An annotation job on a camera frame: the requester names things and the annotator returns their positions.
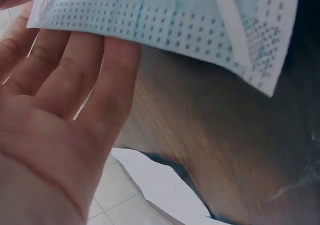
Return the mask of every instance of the blue face mask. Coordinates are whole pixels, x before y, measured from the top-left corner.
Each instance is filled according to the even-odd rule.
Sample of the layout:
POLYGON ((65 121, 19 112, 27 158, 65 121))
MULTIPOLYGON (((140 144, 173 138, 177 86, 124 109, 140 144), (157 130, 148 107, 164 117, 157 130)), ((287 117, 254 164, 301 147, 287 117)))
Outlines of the blue face mask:
POLYGON ((35 0, 29 28, 136 41, 220 65, 272 96, 298 0, 35 0))

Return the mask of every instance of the hand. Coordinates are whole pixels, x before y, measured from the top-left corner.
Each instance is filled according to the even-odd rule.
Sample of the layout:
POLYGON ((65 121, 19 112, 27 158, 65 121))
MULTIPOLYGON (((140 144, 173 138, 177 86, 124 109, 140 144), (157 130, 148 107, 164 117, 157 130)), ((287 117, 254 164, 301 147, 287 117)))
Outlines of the hand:
POLYGON ((85 224, 130 111, 140 46, 26 29, 29 15, 26 8, 0 42, 1 224, 85 224))

